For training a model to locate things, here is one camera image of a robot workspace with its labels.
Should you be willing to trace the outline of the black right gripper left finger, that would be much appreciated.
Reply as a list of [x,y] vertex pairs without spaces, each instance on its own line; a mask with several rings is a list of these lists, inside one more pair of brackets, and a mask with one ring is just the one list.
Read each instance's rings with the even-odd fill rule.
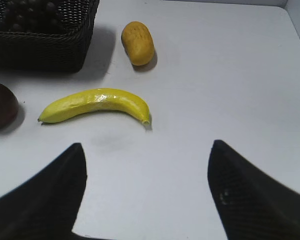
[[0,197],[0,240],[71,240],[86,182],[85,153],[74,143]]

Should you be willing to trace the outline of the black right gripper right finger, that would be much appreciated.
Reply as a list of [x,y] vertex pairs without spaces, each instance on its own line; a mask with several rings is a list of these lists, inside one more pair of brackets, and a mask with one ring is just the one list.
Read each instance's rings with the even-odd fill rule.
[[226,142],[213,142],[207,180],[229,240],[300,240],[300,194]]

